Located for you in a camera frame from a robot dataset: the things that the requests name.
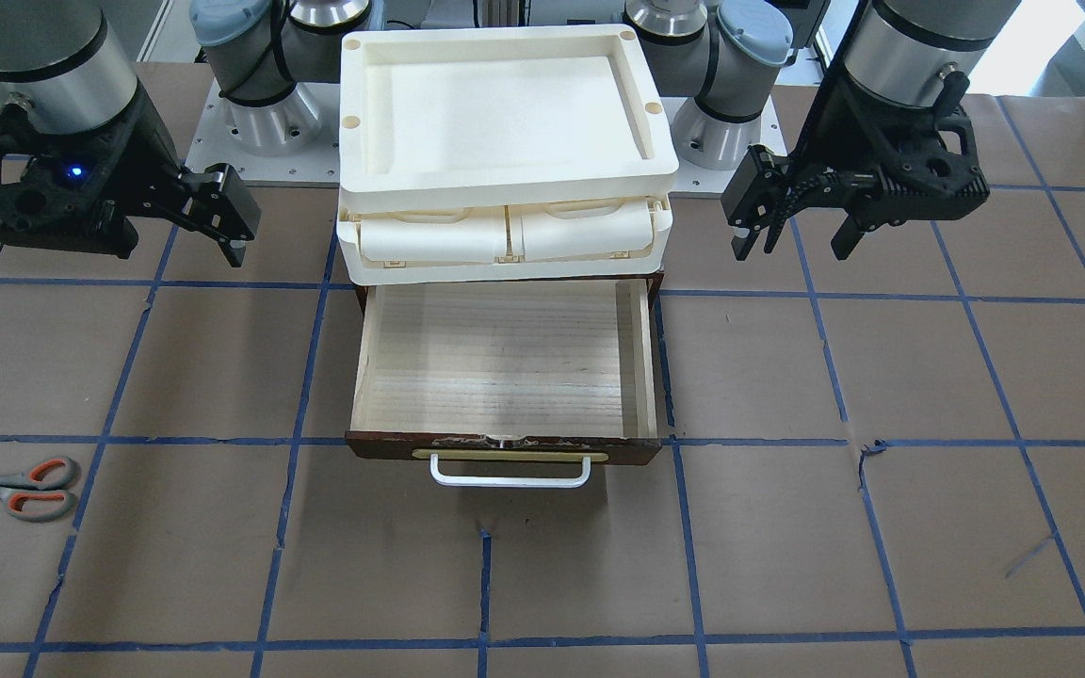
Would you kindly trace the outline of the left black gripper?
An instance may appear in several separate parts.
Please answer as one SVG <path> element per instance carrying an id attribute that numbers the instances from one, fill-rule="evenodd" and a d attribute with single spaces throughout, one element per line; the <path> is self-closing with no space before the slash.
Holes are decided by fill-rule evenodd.
<path id="1" fill-rule="evenodd" d="M 948 74 L 923 108 L 891 105 L 845 74 L 832 74 L 810 104 L 792 154 L 753 145 L 722 194 L 732 251 L 775 248 L 787 221 L 809 207 L 847 214 L 831 248 L 847 261 L 866 233 L 907 220 L 956 220 L 990 199 L 976 137 L 961 99 L 963 74 Z"/>

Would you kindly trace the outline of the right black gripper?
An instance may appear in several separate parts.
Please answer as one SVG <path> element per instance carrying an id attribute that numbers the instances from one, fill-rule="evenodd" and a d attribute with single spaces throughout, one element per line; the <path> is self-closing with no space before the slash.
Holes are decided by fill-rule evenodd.
<path id="1" fill-rule="evenodd" d="M 229 164 L 182 166 L 145 89 L 115 119 L 77 135 L 40 132 L 17 104 L 0 110 L 0 243 L 125 259 L 138 243 L 132 218 L 210 236 L 241 267 L 260 207 Z"/>

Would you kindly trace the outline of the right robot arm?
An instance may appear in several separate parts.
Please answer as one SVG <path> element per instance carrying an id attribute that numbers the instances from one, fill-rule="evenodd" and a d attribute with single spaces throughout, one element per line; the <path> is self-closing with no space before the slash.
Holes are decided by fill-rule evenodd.
<path id="1" fill-rule="evenodd" d="M 310 84 L 378 1 L 194 1 L 189 17 L 219 86 L 212 103 L 248 154 L 288 157 L 320 135 Z M 125 259 L 132 218 L 159 218 L 244 263 L 260 207 L 230 164 L 178 158 L 133 60 L 95 1 L 0 1 L 0 244 Z"/>

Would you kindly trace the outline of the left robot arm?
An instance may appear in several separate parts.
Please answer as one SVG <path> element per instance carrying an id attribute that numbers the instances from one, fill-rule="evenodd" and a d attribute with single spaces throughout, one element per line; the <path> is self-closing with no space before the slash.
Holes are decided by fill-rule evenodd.
<path id="1" fill-rule="evenodd" d="M 660 94 L 680 95 L 677 154 L 730 170 L 722 209 L 739 261 L 770 252 L 809 207 L 847 217 L 832 239 L 847 259 L 861 236 L 907 220 L 957 220 L 990 199 L 962 98 L 1014 1 L 861 1 L 810 103 L 795 148 L 762 145 L 762 115 L 795 52 L 767 1 L 628 1 Z"/>

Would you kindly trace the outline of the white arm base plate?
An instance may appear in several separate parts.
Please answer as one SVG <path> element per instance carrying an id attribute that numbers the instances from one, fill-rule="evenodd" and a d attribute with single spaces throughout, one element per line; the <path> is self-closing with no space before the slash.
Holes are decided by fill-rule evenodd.
<path id="1" fill-rule="evenodd" d="M 773 102 L 766 102 L 757 119 L 745 123 L 710 119 L 690 98 L 666 95 L 662 103 L 679 157 L 671 192 L 675 199 L 718 199 L 751 145 L 786 154 Z"/>
<path id="2" fill-rule="evenodd" d="M 186 165 L 228 163 L 251 187 L 335 189 L 339 93 L 335 84 L 301 84 L 288 102 L 246 113 L 212 82 Z"/>

